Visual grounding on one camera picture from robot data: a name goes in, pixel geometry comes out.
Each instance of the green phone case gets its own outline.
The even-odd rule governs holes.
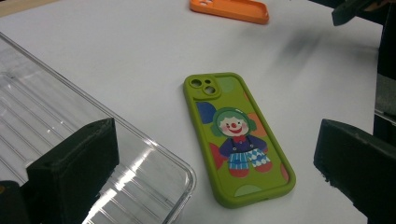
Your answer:
[[[240,76],[192,75],[184,94],[220,204],[236,208],[293,189],[295,174]]]

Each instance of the green hair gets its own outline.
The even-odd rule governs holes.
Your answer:
[[[244,120],[248,126],[248,132],[246,134],[249,134],[251,131],[255,131],[257,129],[256,122],[254,122],[253,119],[250,119],[247,114],[233,107],[224,107],[216,111],[215,115],[213,116],[213,125],[210,127],[210,129],[215,136],[225,135],[223,134],[219,126],[220,122],[226,118],[236,118]]]

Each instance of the white surface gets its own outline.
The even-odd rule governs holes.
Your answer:
[[[65,0],[0,19],[0,30],[195,170],[181,223],[366,223],[313,165],[320,121],[369,133],[382,27],[332,26],[330,8],[265,1],[258,25],[191,12],[187,0]],[[297,175],[287,196],[229,210],[214,200],[181,85],[241,75]]]

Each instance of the cartoon character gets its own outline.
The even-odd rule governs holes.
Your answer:
[[[231,175],[247,176],[249,163],[261,173],[271,170],[273,164],[266,155],[266,142],[250,134],[256,128],[254,120],[239,109],[225,107],[215,113],[211,130],[216,136],[227,137],[219,148],[219,154],[228,158]]]

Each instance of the black object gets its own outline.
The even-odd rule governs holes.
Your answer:
[[[396,123],[393,124],[393,120],[396,120],[395,116],[375,114],[373,136],[396,147]]]
[[[119,162],[114,119],[90,123],[73,133],[27,168],[29,181],[21,187],[21,195],[30,223],[81,223]],[[3,200],[0,204],[14,209]]]
[[[396,80],[396,8],[394,4],[387,4],[374,11],[364,11],[370,3],[381,0],[310,0],[326,7],[335,8],[332,12],[334,25],[341,25],[353,17],[361,17],[383,25],[381,43],[378,54],[378,74]]]
[[[334,26],[343,25],[354,17],[358,16],[360,12],[363,12],[368,6],[378,0],[348,0],[338,6],[332,12],[332,24]]]
[[[0,223],[29,223],[18,183],[0,181]]]
[[[370,223],[396,223],[396,147],[353,126],[324,119],[314,164]]]

